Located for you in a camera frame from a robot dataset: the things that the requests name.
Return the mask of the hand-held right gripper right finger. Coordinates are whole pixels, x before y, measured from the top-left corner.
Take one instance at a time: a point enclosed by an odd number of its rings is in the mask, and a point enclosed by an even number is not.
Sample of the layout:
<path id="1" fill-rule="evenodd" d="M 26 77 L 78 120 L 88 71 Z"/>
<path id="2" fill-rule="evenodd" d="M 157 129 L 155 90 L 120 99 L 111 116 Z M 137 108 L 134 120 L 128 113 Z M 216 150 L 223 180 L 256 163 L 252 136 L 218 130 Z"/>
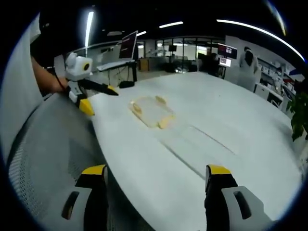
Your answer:
<path id="1" fill-rule="evenodd" d="M 204 207 L 208 231 L 266 231 L 274 224 L 263 202 L 223 166 L 206 166 Z"/>

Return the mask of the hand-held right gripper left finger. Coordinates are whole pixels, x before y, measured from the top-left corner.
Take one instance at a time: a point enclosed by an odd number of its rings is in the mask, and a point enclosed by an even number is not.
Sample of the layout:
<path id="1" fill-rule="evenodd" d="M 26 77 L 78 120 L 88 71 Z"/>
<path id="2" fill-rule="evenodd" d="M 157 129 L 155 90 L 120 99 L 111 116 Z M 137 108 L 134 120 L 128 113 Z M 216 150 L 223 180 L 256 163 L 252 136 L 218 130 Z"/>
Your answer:
<path id="1" fill-rule="evenodd" d="M 107 230 L 106 165 L 89 167 L 70 186 L 57 193 L 51 201 L 53 231 Z"/>

